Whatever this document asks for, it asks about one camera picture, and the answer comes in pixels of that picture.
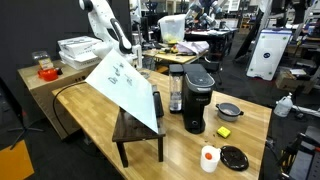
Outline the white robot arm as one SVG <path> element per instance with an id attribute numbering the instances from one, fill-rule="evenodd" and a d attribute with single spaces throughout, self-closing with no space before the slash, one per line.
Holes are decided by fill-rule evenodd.
<path id="1" fill-rule="evenodd" d="M 115 50 L 134 68 L 142 67 L 142 54 L 133 51 L 131 42 L 107 0 L 79 0 L 79 6 L 88 13 L 91 29 L 101 40 L 92 46 L 92 52 L 96 56 L 103 59 L 111 50 Z"/>

